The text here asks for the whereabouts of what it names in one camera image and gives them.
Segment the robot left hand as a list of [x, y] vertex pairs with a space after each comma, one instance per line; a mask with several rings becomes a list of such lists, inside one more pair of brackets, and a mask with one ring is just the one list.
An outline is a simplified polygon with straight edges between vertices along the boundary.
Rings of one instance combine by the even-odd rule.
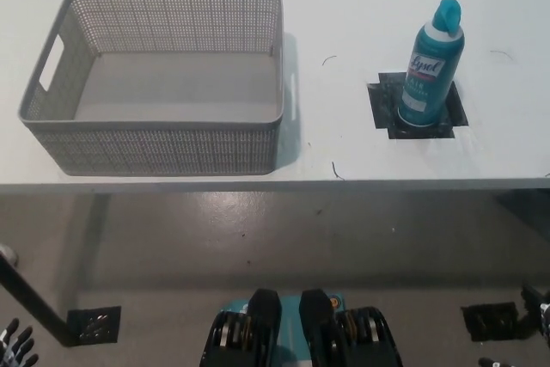
[[1, 367], [32, 367], [40, 359], [33, 353], [33, 328], [28, 326], [19, 332], [19, 326], [19, 319], [14, 318], [1, 331]]

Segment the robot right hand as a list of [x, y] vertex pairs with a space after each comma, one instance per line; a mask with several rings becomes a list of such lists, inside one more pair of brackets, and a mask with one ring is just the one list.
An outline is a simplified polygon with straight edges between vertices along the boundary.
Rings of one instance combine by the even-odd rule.
[[520, 295], [523, 316], [512, 302], [483, 305], [481, 315], [474, 317], [478, 331], [471, 334], [472, 341], [524, 341], [538, 333], [549, 348], [549, 292], [524, 283]]

